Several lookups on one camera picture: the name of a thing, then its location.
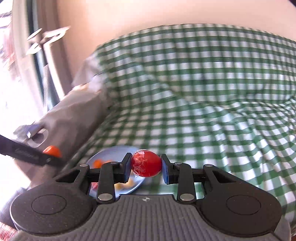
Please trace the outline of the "orange fruit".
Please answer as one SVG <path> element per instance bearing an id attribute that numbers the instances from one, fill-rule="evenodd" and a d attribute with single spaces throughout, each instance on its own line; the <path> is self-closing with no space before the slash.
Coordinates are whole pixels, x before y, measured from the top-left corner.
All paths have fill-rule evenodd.
<path id="1" fill-rule="evenodd" d="M 104 162 L 100 159 L 97 159 L 93 162 L 93 168 L 101 168 L 101 166 L 104 164 Z"/>

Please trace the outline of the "small red fruit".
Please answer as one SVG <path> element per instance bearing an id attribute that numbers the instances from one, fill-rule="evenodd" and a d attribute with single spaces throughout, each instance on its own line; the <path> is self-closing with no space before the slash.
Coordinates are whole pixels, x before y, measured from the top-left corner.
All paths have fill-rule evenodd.
<path id="1" fill-rule="evenodd" d="M 133 172 L 140 177 L 154 177 L 162 170 L 161 158 L 149 150 L 136 151 L 131 165 Z"/>

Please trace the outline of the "orange-red fruit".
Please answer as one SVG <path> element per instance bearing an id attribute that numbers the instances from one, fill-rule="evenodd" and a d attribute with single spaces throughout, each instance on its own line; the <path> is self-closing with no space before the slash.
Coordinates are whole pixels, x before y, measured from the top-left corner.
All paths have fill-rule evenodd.
<path id="1" fill-rule="evenodd" d="M 50 155 L 50 156 L 54 156 L 57 158 L 61 158 L 62 157 L 62 153 L 59 150 L 59 148 L 57 148 L 56 146 L 48 146 L 43 150 L 44 154 Z"/>

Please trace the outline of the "black smartphone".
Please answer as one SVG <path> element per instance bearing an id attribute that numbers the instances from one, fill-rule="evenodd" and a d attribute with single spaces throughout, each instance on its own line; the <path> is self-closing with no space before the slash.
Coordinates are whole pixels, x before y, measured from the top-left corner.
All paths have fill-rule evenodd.
<path id="1" fill-rule="evenodd" d="M 32 138 L 35 136 L 40 130 L 44 128 L 43 125 L 38 124 L 38 123 L 33 123 L 31 125 L 23 125 L 19 126 L 13 134 L 17 138 L 22 138 L 22 139 L 27 139 L 27 138 Z"/>

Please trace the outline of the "green checkered cloth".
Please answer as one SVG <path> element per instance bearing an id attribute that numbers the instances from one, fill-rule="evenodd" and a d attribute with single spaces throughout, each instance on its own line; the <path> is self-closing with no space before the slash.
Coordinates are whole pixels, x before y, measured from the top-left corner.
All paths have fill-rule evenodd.
<path id="1" fill-rule="evenodd" d="M 160 26 L 97 47 L 109 113 L 74 161 L 127 145 L 213 164 L 268 191 L 295 226 L 295 41 L 215 24 Z"/>

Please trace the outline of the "window frame with curtain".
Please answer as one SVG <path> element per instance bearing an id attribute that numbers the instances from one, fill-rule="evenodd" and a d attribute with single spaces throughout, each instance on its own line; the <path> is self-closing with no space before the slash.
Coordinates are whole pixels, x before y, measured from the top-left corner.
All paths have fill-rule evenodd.
<path id="1" fill-rule="evenodd" d="M 1 1 L 1 96 L 31 113 L 47 112 L 70 91 L 57 1 Z"/>

